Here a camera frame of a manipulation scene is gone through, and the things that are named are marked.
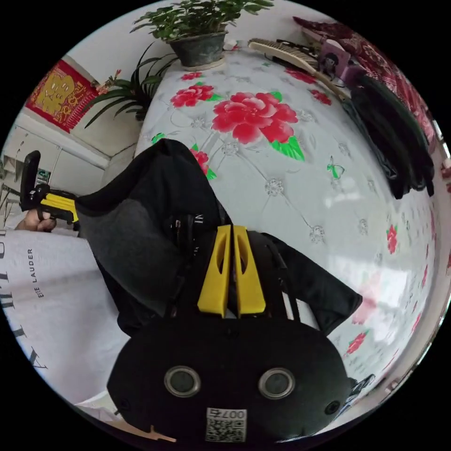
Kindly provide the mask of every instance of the white cabinet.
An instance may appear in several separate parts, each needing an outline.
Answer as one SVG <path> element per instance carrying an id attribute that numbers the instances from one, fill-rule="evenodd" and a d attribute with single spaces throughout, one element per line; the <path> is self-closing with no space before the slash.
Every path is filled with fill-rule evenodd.
<path id="1" fill-rule="evenodd" d="M 50 174 L 49 185 L 83 196 L 100 189 L 103 172 L 103 169 L 63 151 Z"/>
<path id="2" fill-rule="evenodd" d="M 15 126 L 5 146 L 4 155 L 10 160 L 23 163 L 25 157 L 34 150 L 41 152 L 39 167 L 46 171 L 51 171 L 60 152 L 60 148 L 33 133 L 27 132 L 21 127 Z"/>
<path id="3" fill-rule="evenodd" d="M 48 184 L 52 188 L 77 195 L 90 194 L 100 188 L 103 169 L 17 125 L 3 149 L 4 185 L 20 190 L 23 162 L 34 150 L 41 153 L 39 169 L 50 173 Z"/>

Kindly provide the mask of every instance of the gray flower pot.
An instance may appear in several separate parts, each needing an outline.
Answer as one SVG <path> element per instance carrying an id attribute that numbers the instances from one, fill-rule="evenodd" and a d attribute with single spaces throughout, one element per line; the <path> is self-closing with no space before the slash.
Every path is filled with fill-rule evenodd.
<path id="1" fill-rule="evenodd" d="M 219 61 L 226 31 L 168 41 L 182 66 L 196 67 Z"/>

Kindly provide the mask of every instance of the sticker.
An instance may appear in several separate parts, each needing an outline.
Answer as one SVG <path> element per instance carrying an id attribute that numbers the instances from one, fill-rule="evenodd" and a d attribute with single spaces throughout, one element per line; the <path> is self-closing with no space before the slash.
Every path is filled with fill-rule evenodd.
<path id="1" fill-rule="evenodd" d="M 205 441 L 217 443 L 242 443 L 246 441 L 246 409 L 207 408 Z"/>
<path id="2" fill-rule="evenodd" d="M 44 169 L 38 169 L 38 174 L 36 176 L 36 183 L 47 184 L 50 179 L 50 171 L 45 171 Z"/>

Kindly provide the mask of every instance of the potted plant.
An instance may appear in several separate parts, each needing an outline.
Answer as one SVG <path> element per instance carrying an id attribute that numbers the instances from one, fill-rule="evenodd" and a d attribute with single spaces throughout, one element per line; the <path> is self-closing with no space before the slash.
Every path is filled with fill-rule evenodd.
<path id="1" fill-rule="evenodd" d="M 167 42 L 185 68 L 213 65 L 221 60 L 226 25 L 234 25 L 241 11 L 257 15 L 269 9 L 269 0 L 183 0 L 172 6 L 147 12 L 134 22 L 151 27 L 149 34 Z"/>
<path id="2" fill-rule="evenodd" d="M 177 59 L 177 57 L 171 58 L 162 67 L 151 74 L 154 66 L 162 61 L 168 56 L 174 56 L 173 53 L 164 56 L 158 56 L 153 58 L 148 58 L 143 61 L 144 55 L 152 46 L 148 46 L 144 53 L 142 54 L 136 69 L 130 78 L 130 81 L 118 78 L 121 70 L 117 70 L 114 77 L 109 77 L 108 80 L 103 84 L 97 84 L 96 90 L 100 94 L 94 99 L 92 99 L 84 108 L 83 111 L 87 111 L 96 103 L 112 100 L 108 105 L 103 107 L 99 112 L 97 112 L 93 118 L 85 125 L 85 128 L 90 126 L 97 118 L 99 118 L 106 110 L 109 108 L 119 105 L 120 103 L 127 102 L 122 105 L 114 114 L 116 117 L 119 113 L 125 111 L 126 113 L 135 113 L 135 118 L 137 121 L 143 121 L 146 116 L 149 105 L 155 95 L 156 89 L 163 78 L 164 72 L 168 67 Z M 140 70 L 144 66 L 151 64 L 145 77 L 141 81 Z"/>

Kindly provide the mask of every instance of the qr code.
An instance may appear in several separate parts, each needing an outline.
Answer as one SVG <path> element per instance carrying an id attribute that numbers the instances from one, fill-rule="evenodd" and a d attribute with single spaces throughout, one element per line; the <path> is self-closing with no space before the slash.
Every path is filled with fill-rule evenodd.
<path id="1" fill-rule="evenodd" d="M 207 409 L 207 442 L 246 441 L 246 410 Z"/>

